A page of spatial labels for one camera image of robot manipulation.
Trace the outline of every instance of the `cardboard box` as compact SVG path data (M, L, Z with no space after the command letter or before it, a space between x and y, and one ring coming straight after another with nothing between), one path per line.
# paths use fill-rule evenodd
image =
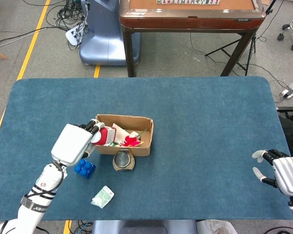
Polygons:
M149 156L151 142L153 136L153 120L147 117L139 116L118 116L118 115L97 115L96 119L111 127L113 123L117 124L127 132L135 131L141 133L141 141L143 143L136 147L113 147L113 146L97 146L96 149L102 155L115 155L121 150L127 150L134 156Z

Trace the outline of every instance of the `red flower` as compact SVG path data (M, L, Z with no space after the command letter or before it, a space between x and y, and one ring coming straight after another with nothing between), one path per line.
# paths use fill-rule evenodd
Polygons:
M139 141L136 137L126 136L125 142L122 144L122 146L135 147L136 145L139 145L140 143L141 141Z

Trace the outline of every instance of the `black cable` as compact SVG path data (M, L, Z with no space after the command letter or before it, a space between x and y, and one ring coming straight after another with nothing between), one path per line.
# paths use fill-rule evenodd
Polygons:
M8 230L5 234L8 234L10 231L14 230L15 228L12 228L10 230Z
M59 181L59 183L57 184L57 186L55 186L53 189L51 190L48 190L48 191L44 191L44 192L41 192L41 193L33 193L31 195L25 195L26 198L29 198L29 197L32 197L32 196L40 196L40 195L43 195L43 194L49 194L51 192L53 192L54 190L56 190L63 182L63 179L64 179L64 172L63 170L61 169L61 179Z
M254 63L250 63L249 65L252 65L252 66L256 66L256 67L260 67L261 69L263 69L263 70L265 70L266 72L268 72L270 75L271 75L271 77L273 78L273 79L275 79L278 83L279 83L279 85L281 86L281 87L283 87L283 88L286 88L286 89L289 89L289 86L285 83L285 82L283 82L283 81L281 81L281 80L278 80L276 77L274 77L274 75L269 71L269 70L267 70L266 68L264 68L264 67L262 67L262 66L259 66L259 65L257 65L257 64L254 64Z
M277 10L277 13L273 16L272 20L271 20L270 23L268 24L268 27L264 30L264 32L263 32L263 33L262 33L257 39L261 38L261 37L264 35L264 33L267 31L267 29L270 27L272 21L273 21L274 18L277 16L277 14L278 14L278 12L279 12L279 10L280 10L280 8L281 8L283 2L284 2L284 0L282 0L281 4L280 4L280 6L279 6L279 8L278 8L278 10Z
M30 32L27 32L27 33L24 33L24 34L21 34L21 35L15 36L15 37L2 39L2 40L0 40L0 42L3 42L3 41L5 41L5 40L14 39L14 38L19 38L19 37L25 36L25 35L27 35L27 34L30 34L30 33L33 33L33 32L39 31L39 30L42 30L42 29L44 29L44 28L55 28L55 27L54 27L53 25L51 25L51 26L48 26L48 27L38 28L38 29L35 29L35 30L33 30L33 31L30 31Z
M282 96L280 96L280 95L274 95L274 94L273 94L273 96L274 96L274 97L281 98L281 100L280 100L280 101L275 101L275 103L281 103L281 102L283 102L283 101L284 101L284 97L282 97Z
M6 221L3 223L3 225L2 225L2 227L1 227L1 229L0 229L0 234L3 233L3 230L4 230L5 226L8 224L8 222L9 222L9 220L6 220Z
M56 8L56 7L60 7L60 6L65 6L65 5L58 5L58 6L52 7L52 8L47 12L47 14L46 14L46 16L45 16L45 21L46 21L49 25L55 25L55 27L58 28L58 29L61 29L61 30L64 30L64 31L68 31L69 29L68 29L67 27L62 27L62 26L60 26L60 24L57 22L58 19L55 21L54 24L51 24L51 23L48 21L48 15L49 15L49 13L50 13L54 8Z
M205 52L200 51L200 50L197 50L197 49L194 48L193 43L192 43L192 33L190 33L190 43L191 43L191 47L192 47L192 49L193 49L194 51L199 52L199 53L201 53L201 54L203 54L203 55L206 55ZM209 58L210 60L212 60L214 63L224 63L224 64L226 64L225 62L215 61L215 60L212 59L212 57L210 57L209 55L207 55L206 57L208 57L208 58Z
M45 232L45 233L47 233L47 234L50 234L50 232L48 232L46 229L43 229L43 228L40 228L40 227L36 227L38 230L40 230L40 231L43 231L43 232Z
M74 231L72 231L72 229L70 229L70 227L69 227L72 224L72 220L70 220L70 222L71 223L68 224L68 229L71 234L77 234L78 232L83 233L83 234L92 234L92 230L86 230L84 228L93 226L93 222L84 223L82 220L77 220L78 226Z
M269 233L269 232L271 232L271 231L273 231L275 229L279 229L279 228L286 228L286 229L292 229L293 230L293 228L291 228L291 227L276 227L276 228L270 228L269 230L265 231L264 234L267 234L267 233Z
M63 2L63 1L66 1L66 0L62 0L62 1L59 1L59 2L56 2L56 3L53 3L53 4L49 4L49 5L38 5L38 4L28 3L28 2L26 2L25 0L23 0L23 2L25 2L26 4L31 5L31 6L52 6L52 5L56 5L56 4L58 4L58 3L61 3L61 2Z

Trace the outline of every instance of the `table leg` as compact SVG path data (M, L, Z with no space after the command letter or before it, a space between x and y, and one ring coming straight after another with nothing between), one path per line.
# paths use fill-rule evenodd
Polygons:
M232 53L229 61L227 62L223 72L221 73L220 76L222 77L227 77L230 75L231 71L233 70L234 66L238 62L239 58L241 57L243 51L251 41L252 37L254 36L256 30L252 30L248 33L244 33L237 44L234 52Z
M123 39L124 39L128 77L136 77L135 67L134 67L134 63L133 63L133 49L132 49L131 32L123 31Z

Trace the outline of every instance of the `white plastic bag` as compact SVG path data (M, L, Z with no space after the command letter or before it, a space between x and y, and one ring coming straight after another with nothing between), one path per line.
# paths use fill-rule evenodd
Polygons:
M228 221L206 219L196 223L198 234L237 234Z

